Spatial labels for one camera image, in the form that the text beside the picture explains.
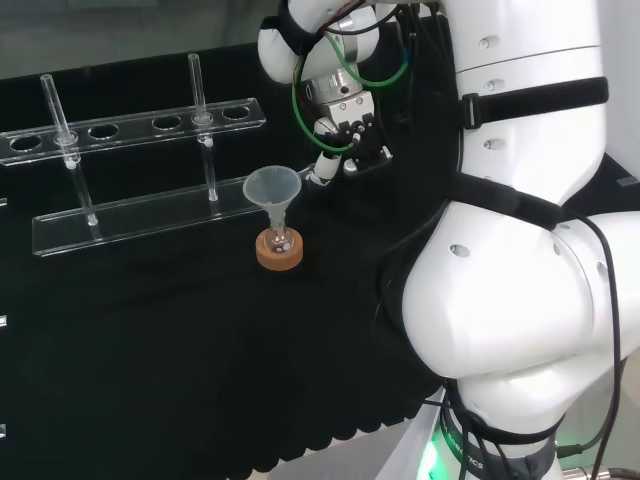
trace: acrylic test tube rack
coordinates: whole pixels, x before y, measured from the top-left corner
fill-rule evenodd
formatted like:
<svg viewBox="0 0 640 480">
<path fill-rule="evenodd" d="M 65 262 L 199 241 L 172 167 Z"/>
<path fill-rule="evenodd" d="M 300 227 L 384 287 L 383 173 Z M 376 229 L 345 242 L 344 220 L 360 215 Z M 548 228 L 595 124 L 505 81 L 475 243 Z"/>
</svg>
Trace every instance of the acrylic test tube rack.
<svg viewBox="0 0 640 480">
<path fill-rule="evenodd" d="M 62 157 L 80 208 L 35 217 L 33 253 L 48 256 L 183 228 L 259 210 L 243 192 L 245 177 L 216 181 L 214 137 L 260 128 L 266 118 L 254 98 L 206 104 L 200 60 L 188 57 L 194 106 L 67 123 L 51 75 L 41 77 L 54 126 L 0 134 L 0 165 Z M 205 184 L 94 205 L 82 173 L 82 154 L 196 137 Z M 306 174 L 308 169 L 300 172 Z"/>
</svg>

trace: green light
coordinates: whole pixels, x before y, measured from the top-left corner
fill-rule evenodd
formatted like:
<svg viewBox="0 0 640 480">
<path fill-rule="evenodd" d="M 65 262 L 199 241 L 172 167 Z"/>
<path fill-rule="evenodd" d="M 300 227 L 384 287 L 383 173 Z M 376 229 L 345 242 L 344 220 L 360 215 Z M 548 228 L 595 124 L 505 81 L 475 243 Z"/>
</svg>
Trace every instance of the green light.
<svg viewBox="0 0 640 480">
<path fill-rule="evenodd" d="M 418 469 L 418 480 L 427 480 L 429 478 L 429 472 L 433 470 L 436 466 L 436 462 L 438 461 L 438 452 L 436 451 L 436 446 L 433 442 L 427 443 L 427 448 L 424 449 L 424 453 L 422 454 L 422 460 L 420 461 L 420 468 Z M 426 476 L 421 474 L 421 471 L 427 473 Z"/>
<path fill-rule="evenodd" d="M 444 462 L 438 455 L 434 442 L 429 442 L 424 449 L 416 480 L 447 480 L 449 475 Z"/>
</svg>

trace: black tablecloth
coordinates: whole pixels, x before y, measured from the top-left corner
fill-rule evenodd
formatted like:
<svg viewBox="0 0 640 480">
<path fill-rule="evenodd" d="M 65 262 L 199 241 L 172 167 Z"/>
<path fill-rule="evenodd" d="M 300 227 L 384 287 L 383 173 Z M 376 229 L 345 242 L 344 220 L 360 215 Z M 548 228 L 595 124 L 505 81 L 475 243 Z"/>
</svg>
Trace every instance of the black tablecloth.
<svg viewBox="0 0 640 480">
<path fill-rule="evenodd" d="M 400 63 L 394 32 L 384 35 L 361 69 L 370 78 Z M 315 161 L 255 45 L 200 54 L 208 102 L 256 97 L 268 119 L 217 138 L 221 178 Z M 393 166 L 296 200 L 287 218 L 305 259 L 286 274 L 257 265 L 259 213 L 35 257 L 32 217 L 77 206 L 68 172 L 61 161 L 0 170 L 0 478 L 246 478 L 415 414 L 437 383 L 373 316 L 377 257 L 437 207 L 456 155 L 445 83 L 421 55 L 413 131 L 395 122 L 406 83 L 381 94 Z M 54 78 L 70 121 L 191 103 L 186 55 Z M 1 131 L 50 123 L 38 77 L 0 82 L 0 105 Z M 95 203 L 203 183 L 193 139 L 85 155 L 83 166 Z M 640 208 L 615 183 L 624 175 L 605 162 L 572 206 Z M 402 278 L 389 293 L 396 316 Z"/>
</svg>

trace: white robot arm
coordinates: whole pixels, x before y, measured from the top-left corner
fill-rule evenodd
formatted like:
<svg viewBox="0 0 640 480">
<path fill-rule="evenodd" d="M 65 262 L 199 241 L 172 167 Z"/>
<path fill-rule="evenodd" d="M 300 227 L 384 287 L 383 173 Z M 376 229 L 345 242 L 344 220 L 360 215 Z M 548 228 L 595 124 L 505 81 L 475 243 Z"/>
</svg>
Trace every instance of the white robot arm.
<svg viewBox="0 0 640 480">
<path fill-rule="evenodd" d="M 603 76 L 596 0 L 443 4 L 461 97 Z M 316 32 L 344 7 L 344 0 L 289 3 L 291 16 L 308 32 Z M 370 7 L 362 11 L 367 13 L 351 14 L 354 30 L 376 21 Z M 354 63 L 372 54 L 378 35 L 373 30 L 356 38 Z M 345 55 L 350 41 L 341 39 Z M 278 32 L 263 30 L 259 51 L 274 80 L 291 81 L 297 56 Z M 328 78 L 327 84 L 340 85 L 343 73 L 323 39 L 309 54 L 303 79 L 313 84 Z M 329 100 L 327 105 L 336 101 Z M 349 112 L 353 118 L 361 113 Z M 328 129 L 336 125 L 331 114 L 323 121 Z M 486 123 L 465 132 L 461 172 L 562 206 L 597 171 L 605 133 L 604 105 Z M 320 170 L 328 170 L 324 175 L 330 180 L 339 159 L 331 159 L 334 164 L 326 169 L 328 159 L 322 157 Z M 626 357 L 640 346 L 640 213 L 600 215 L 592 221 L 607 237 L 615 262 Z M 600 241 L 581 222 L 563 223 L 550 232 L 451 202 L 407 280 L 405 328 L 424 363 L 458 380 L 464 407 L 489 427 L 516 435 L 542 432 L 558 424 L 613 364 L 607 269 Z M 453 417 L 452 425 L 460 428 Z M 446 443 L 438 445 L 438 454 L 455 477 L 460 462 Z M 505 445 L 504 453 L 515 462 L 548 443 Z M 488 447 L 489 454 L 498 455 L 493 445 Z M 472 473 L 482 479 L 486 469 L 475 467 Z M 472 473 L 467 478 L 475 478 Z M 557 460 L 543 474 L 531 478 L 561 478 Z"/>
</svg>

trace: rack hole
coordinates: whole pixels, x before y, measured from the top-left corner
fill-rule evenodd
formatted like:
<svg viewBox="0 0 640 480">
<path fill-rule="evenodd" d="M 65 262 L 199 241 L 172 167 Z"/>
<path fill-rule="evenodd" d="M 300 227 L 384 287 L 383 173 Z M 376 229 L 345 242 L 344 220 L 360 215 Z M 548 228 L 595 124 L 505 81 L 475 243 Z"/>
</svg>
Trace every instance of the rack hole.
<svg viewBox="0 0 640 480">
<path fill-rule="evenodd" d="M 222 111 L 222 116 L 229 120 L 242 120 L 249 116 L 247 107 L 229 107 Z"/>
<path fill-rule="evenodd" d="M 166 117 L 154 118 L 152 123 L 158 130 L 173 130 L 180 126 L 182 120 L 177 115 L 167 115 Z"/>
<path fill-rule="evenodd" d="M 18 137 L 11 142 L 11 148 L 16 152 L 29 152 L 40 146 L 42 139 L 37 135 Z"/>
<path fill-rule="evenodd" d="M 98 125 L 89 129 L 89 136 L 96 140 L 108 140 L 118 134 L 118 126 L 113 124 Z"/>
<path fill-rule="evenodd" d="M 467 258 L 469 255 L 471 255 L 469 249 L 464 245 L 451 245 L 449 247 L 449 250 L 451 250 L 451 253 L 453 253 L 456 257 L 460 258 Z"/>
</svg>

